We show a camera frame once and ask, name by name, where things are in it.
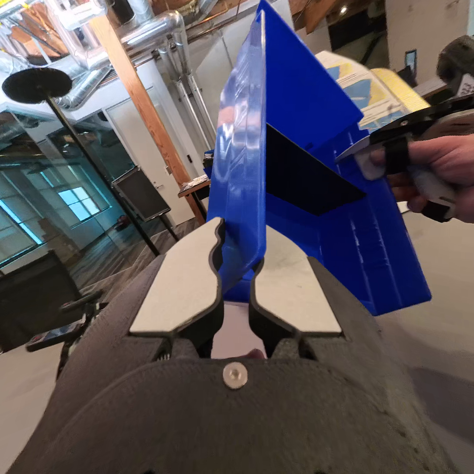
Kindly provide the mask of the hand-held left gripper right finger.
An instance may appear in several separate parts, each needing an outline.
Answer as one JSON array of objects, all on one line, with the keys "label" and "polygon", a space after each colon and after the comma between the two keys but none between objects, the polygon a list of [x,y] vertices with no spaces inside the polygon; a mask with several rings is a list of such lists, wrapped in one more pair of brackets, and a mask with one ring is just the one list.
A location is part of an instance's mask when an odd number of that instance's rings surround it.
[{"label": "hand-held left gripper right finger", "polygon": [[343,334],[306,253],[266,226],[266,250],[250,284],[249,324],[267,358],[279,343]]}]

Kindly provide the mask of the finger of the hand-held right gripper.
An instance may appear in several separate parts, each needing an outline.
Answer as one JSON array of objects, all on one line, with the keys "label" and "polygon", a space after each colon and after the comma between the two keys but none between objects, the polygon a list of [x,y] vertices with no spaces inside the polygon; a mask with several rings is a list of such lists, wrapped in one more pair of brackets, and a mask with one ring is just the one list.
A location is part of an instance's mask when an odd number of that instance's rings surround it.
[{"label": "finger of the hand-held right gripper", "polygon": [[338,164],[350,156],[355,157],[357,160],[361,162],[368,162],[370,151],[371,151],[370,142],[356,142],[355,144],[350,146],[347,150],[345,150],[343,153],[338,155],[335,158],[335,163]]}]

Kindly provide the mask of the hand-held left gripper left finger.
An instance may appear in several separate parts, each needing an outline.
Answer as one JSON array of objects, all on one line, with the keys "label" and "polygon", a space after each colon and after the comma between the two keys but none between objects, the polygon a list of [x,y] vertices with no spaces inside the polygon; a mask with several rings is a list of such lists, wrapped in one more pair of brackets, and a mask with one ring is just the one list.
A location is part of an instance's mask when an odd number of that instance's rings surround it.
[{"label": "hand-held left gripper left finger", "polygon": [[189,340],[201,358],[210,358],[224,320],[222,279],[225,221],[215,217],[167,252],[129,334]]}]

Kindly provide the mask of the blue plastic bin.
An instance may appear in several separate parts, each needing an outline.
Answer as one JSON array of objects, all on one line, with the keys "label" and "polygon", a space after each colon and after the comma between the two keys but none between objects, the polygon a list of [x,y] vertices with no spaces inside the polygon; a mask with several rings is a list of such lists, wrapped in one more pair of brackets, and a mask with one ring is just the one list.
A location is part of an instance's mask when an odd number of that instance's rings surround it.
[{"label": "blue plastic bin", "polygon": [[[317,259],[374,315],[431,300],[385,179],[367,181],[335,158],[368,133],[361,111],[266,1],[261,1],[220,96],[208,220],[225,221],[219,270],[228,292],[256,269],[266,226]],[[314,216],[266,192],[266,124],[366,193]]]}]

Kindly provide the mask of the person's right hand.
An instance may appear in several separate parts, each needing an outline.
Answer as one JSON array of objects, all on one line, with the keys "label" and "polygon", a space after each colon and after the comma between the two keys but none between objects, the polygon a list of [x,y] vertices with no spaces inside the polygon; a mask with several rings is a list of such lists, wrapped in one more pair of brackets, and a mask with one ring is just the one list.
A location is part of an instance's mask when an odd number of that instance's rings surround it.
[{"label": "person's right hand", "polygon": [[[455,218],[474,222],[474,138],[473,135],[445,136],[414,141],[408,146],[412,164],[427,165],[442,180],[457,187]],[[408,209],[421,213],[427,200],[408,172],[388,175],[393,195]]]}]

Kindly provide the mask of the black bin divider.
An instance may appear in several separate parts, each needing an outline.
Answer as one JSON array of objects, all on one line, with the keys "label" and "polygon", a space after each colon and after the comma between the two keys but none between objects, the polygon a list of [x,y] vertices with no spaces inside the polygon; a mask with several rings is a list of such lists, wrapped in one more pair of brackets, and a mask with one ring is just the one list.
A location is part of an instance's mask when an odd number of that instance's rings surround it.
[{"label": "black bin divider", "polygon": [[319,217],[366,197],[269,123],[265,151],[266,192],[311,215]]}]

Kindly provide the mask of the printed instruction board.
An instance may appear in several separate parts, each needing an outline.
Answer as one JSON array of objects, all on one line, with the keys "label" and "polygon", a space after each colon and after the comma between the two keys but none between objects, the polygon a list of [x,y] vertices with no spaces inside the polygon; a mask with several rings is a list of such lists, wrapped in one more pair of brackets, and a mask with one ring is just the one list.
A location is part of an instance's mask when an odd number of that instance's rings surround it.
[{"label": "printed instruction board", "polygon": [[363,118],[359,128],[369,133],[430,106],[387,68],[370,70],[355,60],[329,51],[317,53],[316,58],[361,110]]}]

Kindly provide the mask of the black monitor screen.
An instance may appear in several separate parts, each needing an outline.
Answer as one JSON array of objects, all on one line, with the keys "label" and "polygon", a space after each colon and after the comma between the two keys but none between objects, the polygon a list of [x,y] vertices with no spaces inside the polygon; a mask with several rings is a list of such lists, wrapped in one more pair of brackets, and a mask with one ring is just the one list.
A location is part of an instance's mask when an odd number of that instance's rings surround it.
[{"label": "black monitor screen", "polygon": [[112,181],[111,186],[143,222],[149,222],[171,211],[171,207],[138,166]]}]

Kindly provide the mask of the wooden-top table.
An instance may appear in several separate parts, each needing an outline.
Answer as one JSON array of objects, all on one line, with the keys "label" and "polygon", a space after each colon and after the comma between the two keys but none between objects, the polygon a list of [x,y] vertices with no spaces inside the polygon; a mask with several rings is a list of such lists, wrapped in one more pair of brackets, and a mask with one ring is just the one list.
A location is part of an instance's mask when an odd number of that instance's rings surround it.
[{"label": "wooden-top table", "polygon": [[184,183],[177,195],[178,198],[187,200],[200,225],[207,221],[207,208],[202,201],[209,197],[210,183],[210,178],[207,175],[199,176]]}]

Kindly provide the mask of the small black device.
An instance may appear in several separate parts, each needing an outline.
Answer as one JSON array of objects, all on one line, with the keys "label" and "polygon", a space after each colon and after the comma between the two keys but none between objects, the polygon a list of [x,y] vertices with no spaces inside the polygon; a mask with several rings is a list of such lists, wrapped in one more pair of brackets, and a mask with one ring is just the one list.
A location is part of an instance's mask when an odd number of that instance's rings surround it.
[{"label": "small black device", "polygon": [[63,342],[76,340],[85,328],[85,321],[78,320],[65,326],[35,335],[25,344],[27,352],[36,352]]}]

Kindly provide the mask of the black office chair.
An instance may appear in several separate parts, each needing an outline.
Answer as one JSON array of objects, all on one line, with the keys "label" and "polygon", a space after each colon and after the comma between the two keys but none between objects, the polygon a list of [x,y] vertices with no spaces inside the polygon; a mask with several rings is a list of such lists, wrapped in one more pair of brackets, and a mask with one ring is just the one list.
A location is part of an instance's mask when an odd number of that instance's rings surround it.
[{"label": "black office chair", "polygon": [[34,336],[80,321],[103,290],[81,294],[54,251],[1,276],[0,347],[9,352]]}]

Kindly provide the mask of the black disc-top floor stand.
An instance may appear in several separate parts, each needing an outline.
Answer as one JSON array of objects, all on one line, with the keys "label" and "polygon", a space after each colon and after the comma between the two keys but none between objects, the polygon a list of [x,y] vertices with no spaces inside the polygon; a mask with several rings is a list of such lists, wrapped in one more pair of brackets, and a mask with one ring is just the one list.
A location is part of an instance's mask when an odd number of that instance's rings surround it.
[{"label": "black disc-top floor stand", "polygon": [[93,160],[86,146],[81,141],[78,133],[60,110],[55,99],[68,94],[72,89],[72,80],[61,70],[54,68],[27,68],[10,74],[3,81],[2,91],[11,100],[22,104],[40,104],[46,102],[56,115],[62,126],[69,132],[73,142],[94,169],[95,173],[110,190],[114,199],[120,204],[130,222],[144,240],[147,247],[156,257],[160,255],[156,245],[145,232],[136,218],[134,212],[127,206],[117,190],[110,184],[101,168]]}]

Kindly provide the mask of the wooden support post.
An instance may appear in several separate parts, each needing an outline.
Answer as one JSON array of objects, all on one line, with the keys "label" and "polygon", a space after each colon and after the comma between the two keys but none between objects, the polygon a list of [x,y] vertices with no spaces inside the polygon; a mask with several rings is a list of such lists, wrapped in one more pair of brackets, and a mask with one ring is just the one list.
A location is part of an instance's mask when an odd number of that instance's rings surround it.
[{"label": "wooden support post", "polygon": [[193,214],[199,225],[204,224],[206,218],[196,201],[190,196],[178,197],[183,183],[191,178],[109,19],[100,16],[91,20],[90,25],[150,135],[145,145],[140,145],[142,150],[137,155],[140,168],[153,187],[161,189],[160,193],[171,206],[174,223],[180,224]]}]

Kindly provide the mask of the silver ventilation duct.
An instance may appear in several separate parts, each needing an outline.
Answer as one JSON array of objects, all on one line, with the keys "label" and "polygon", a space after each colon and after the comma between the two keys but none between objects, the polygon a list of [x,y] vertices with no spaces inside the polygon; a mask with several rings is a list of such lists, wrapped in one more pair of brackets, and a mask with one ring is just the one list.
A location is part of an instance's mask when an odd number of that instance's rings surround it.
[{"label": "silver ventilation duct", "polygon": [[[104,13],[104,3],[89,1],[80,6],[63,9],[62,1],[45,1],[49,19],[70,57],[81,69],[79,75],[68,72],[72,79],[79,79],[72,90],[64,96],[58,105],[66,110],[77,110],[87,101],[100,82],[114,68],[107,51],[101,45],[87,49],[75,30],[88,26],[88,20],[106,18],[95,13]],[[183,15],[178,10],[167,10],[136,26],[120,38],[124,49],[129,53],[150,52],[161,48],[171,36],[181,62],[181,71],[187,75],[190,71],[188,41]]]}]

